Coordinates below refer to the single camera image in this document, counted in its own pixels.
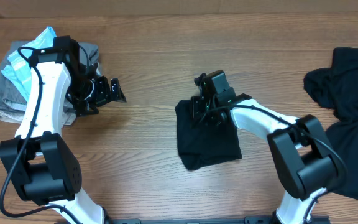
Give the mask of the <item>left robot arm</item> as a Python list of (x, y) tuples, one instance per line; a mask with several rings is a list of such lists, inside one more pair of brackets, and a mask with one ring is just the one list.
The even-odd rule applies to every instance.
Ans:
[(126, 102), (119, 81), (97, 76), (80, 63), (78, 44), (32, 49), (24, 57), (32, 72), (32, 89), (24, 119), (11, 140), (0, 143), (7, 171), (0, 193), (0, 211), (20, 218), (45, 210), (68, 223), (112, 223), (106, 209), (82, 187), (80, 164), (62, 137), (64, 101), (76, 115), (98, 114), (112, 101)]

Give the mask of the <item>black t-shirt with label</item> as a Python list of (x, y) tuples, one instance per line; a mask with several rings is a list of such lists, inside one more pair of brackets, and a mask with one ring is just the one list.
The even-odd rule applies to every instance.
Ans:
[(178, 155), (188, 171), (242, 158), (237, 129), (232, 124), (193, 126), (191, 101), (181, 100), (177, 116)]

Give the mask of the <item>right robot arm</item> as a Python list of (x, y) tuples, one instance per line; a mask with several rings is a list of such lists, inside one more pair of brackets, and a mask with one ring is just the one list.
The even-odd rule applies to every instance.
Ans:
[(200, 90), (191, 98), (191, 115), (197, 123), (232, 123), (268, 143), (280, 183), (285, 189), (271, 215), (246, 216), (244, 223), (329, 223), (314, 216), (320, 197), (340, 187), (347, 175), (344, 161), (332, 149), (319, 120), (287, 116), (260, 105), (246, 94), (237, 95), (225, 73), (217, 70), (194, 79)]

